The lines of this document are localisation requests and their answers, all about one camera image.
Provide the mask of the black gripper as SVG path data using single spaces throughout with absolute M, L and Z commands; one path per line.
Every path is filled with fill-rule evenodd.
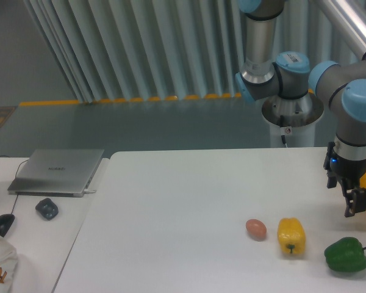
M 365 212 L 366 188 L 359 185 L 360 179 L 366 173 L 366 145 L 354 146 L 341 140 L 329 142 L 323 168 L 328 178 L 327 188 L 336 187 L 336 176 L 343 178 L 341 187 L 346 202 L 344 216 L 353 217 L 356 213 Z

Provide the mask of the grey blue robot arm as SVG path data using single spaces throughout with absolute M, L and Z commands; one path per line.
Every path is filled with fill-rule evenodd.
M 281 128 L 294 121 L 308 125 L 328 106 L 338 127 L 323 164 L 327 187 L 342 188 L 345 216 L 352 217 L 366 210 L 366 188 L 360 184 L 366 172 L 366 11 L 355 1 L 317 1 L 359 60 L 347 66 L 325 61 L 311 68 L 297 52 L 271 59 L 276 19 L 284 6 L 284 1 L 239 2 L 248 35 L 236 83 L 246 101 L 268 98 L 273 110 L 264 110 L 263 116 Z

